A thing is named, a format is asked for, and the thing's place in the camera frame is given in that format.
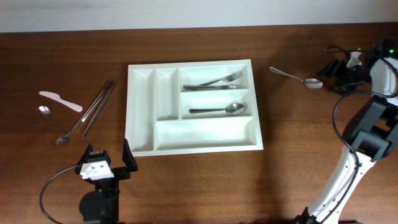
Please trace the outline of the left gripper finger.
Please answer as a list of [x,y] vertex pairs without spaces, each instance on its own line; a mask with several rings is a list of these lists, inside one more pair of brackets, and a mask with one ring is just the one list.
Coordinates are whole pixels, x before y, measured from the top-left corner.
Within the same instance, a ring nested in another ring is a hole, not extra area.
[[90,155],[90,153],[91,153],[92,151],[93,151],[92,145],[91,145],[91,144],[87,145],[87,147],[86,147],[86,149],[85,149],[83,155],[81,156],[81,158],[80,158],[79,161],[77,162],[77,165],[80,166],[80,165],[86,163],[87,160],[88,160],[88,157],[89,157],[89,155]]
[[124,139],[123,142],[123,155],[122,155],[122,161],[125,163],[126,169],[129,172],[136,172],[138,171],[138,165],[137,162],[132,155],[132,152],[129,147],[129,143],[127,139]]

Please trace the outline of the steel spoon pointing down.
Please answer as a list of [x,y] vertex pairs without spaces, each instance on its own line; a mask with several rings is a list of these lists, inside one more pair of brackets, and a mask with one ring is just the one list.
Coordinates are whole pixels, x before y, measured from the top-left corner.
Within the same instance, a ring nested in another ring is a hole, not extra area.
[[278,70],[278,69],[276,69],[276,68],[274,68],[274,67],[269,67],[269,70],[270,70],[271,72],[273,72],[273,73],[277,73],[277,74],[279,74],[279,75],[284,75],[284,76],[286,76],[286,77],[299,80],[299,81],[301,81],[301,82],[303,83],[303,85],[304,85],[305,87],[310,88],[310,89],[319,89],[319,88],[321,88],[321,87],[323,86],[323,82],[320,81],[320,80],[318,80],[318,79],[316,79],[316,78],[301,79],[301,78],[296,77],[296,76],[294,76],[294,75],[291,75],[291,74],[282,72],[282,71],[280,71],[280,70]]

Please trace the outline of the steel fork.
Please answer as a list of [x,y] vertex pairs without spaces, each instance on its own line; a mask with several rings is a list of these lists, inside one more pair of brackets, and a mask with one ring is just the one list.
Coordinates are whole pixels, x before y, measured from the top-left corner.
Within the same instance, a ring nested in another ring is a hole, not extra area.
[[242,74],[243,74],[242,71],[237,71],[237,72],[231,73],[231,74],[229,74],[229,75],[227,75],[225,77],[218,78],[216,80],[212,80],[212,81],[209,81],[209,82],[206,82],[206,83],[202,83],[202,84],[200,84],[200,86],[208,86],[208,85],[211,85],[211,84],[214,84],[214,83],[217,83],[217,82],[229,83],[229,82],[232,82],[232,81],[238,79],[239,77],[241,77]]
[[229,90],[229,89],[236,89],[237,85],[183,85],[184,90]]

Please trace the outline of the steel spoon pointing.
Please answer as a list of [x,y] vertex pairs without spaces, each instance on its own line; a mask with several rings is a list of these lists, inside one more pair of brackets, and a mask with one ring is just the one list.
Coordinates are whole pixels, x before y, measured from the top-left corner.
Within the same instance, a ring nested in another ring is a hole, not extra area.
[[245,106],[242,103],[231,103],[225,108],[217,108],[217,109],[189,109],[190,114],[197,113],[211,113],[211,112],[219,112],[224,111],[228,115],[237,115],[242,113],[245,110]]

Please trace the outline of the left black arm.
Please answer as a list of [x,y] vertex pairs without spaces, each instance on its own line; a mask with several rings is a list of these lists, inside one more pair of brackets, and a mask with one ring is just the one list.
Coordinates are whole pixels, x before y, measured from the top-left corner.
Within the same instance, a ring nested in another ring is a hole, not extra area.
[[107,151],[94,151],[92,145],[87,146],[75,168],[76,174],[95,186],[79,203],[84,223],[119,222],[119,182],[130,179],[131,173],[138,170],[127,139],[123,142],[122,161],[124,166],[112,168]]

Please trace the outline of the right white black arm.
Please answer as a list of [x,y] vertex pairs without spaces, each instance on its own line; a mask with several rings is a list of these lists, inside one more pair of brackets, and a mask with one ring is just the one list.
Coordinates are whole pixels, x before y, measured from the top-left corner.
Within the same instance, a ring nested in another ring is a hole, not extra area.
[[335,78],[330,91],[344,100],[360,94],[360,85],[370,84],[365,94],[371,97],[345,130],[336,134],[343,143],[339,161],[320,196],[295,217],[295,224],[339,223],[359,181],[397,147],[397,41],[381,39],[369,50],[330,45],[325,52],[346,57],[332,60],[317,73]]

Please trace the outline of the steel kitchen tongs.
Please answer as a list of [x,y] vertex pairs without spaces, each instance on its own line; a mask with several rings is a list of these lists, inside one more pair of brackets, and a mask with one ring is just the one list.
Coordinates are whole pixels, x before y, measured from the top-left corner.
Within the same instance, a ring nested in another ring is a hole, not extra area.
[[87,124],[87,127],[85,128],[83,134],[81,135],[81,138],[84,139],[86,137],[86,135],[88,134],[89,130],[91,129],[92,125],[94,124],[94,122],[97,120],[98,116],[100,115],[101,111],[103,110],[103,108],[105,107],[105,105],[107,104],[110,96],[112,95],[114,89],[116,88],[116,82],[112,81],[111,82],[111,86],[108,88],[105,96],[103,97],[103,99],[101,100],[99,106],[97,107],[94,115],[91,117],[89,123]]

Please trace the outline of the small steel teaspoon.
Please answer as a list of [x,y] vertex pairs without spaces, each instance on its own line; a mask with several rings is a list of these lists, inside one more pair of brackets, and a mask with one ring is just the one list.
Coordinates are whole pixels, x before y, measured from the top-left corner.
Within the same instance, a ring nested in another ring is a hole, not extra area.
[[65,134],[68,133],[67,130],[53,116],[51,110],[47,106],[39,106],[39,111],[44,117],[51,119],[55,125],[58,126]]

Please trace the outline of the white plastic knife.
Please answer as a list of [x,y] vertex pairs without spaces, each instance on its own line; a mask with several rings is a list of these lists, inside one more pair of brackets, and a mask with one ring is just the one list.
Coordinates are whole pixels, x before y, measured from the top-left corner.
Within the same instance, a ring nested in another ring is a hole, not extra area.
[[55,100],[56,102],[59,102],[59,103],[65,105],[66,107],[72,109],[73,111],[76,111],[76,112],[82,112],[83,111],[83,107],[82,106],[80,106],[78,104],[75,104],[75,103],[72,103],[72,102],[69,102],[67,100],[64,100],[64,99],[62,99],[60,97],[60,95],[58,95],[56,93],[49,92],[49,91],[40,91],[39,95],[47,97],[47,98],[50,98],[52,100]]

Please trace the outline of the white plastic cutlery tray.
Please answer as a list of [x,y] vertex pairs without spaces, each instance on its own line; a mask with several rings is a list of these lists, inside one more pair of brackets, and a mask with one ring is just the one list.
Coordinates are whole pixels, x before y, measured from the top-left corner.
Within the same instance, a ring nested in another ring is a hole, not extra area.
[[[184,90],[242,71],[216,85],[229,90]],[[225,108],[242,103],[237,115],[224,111],[190,114],[189,109]],[[126,128],[134,156],[252,151],[263,148],[252,64],[249,59],[129,65]]]

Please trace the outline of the long-handled steel spoon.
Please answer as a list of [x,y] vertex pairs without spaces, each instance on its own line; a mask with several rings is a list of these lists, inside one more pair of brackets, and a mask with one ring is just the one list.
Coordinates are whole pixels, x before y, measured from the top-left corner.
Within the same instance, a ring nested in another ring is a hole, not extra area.
[[76,122],[76,124],[74,125],[74,127],[72,127],[72,129],[65,135],[60,136],[59,138],[57,138],[56,140],[56,144],[57,145],[62,145],[62,144],[66,144],[69,139],[70,139],[70,135],[75,133],[80,126],[85,122],[85,120],[87,119],[87,117],[89,117],[89,115],[93,112],[93,110],[97,107],[97,105],[99,104],[99,102],[105,97],[105,95],[107,94],[107,92],[109,91],[109,89],[112,87],[112,85],[114,84],[114,81],[108,81],[107,84],[105,85],[105,87],[102,89],[102,91],[100,92],[100,94],[97,96],[97,98],[94,100],[94,102],[91,104],[91,106],[86,110],[86,112],[84,113],[84,115]]

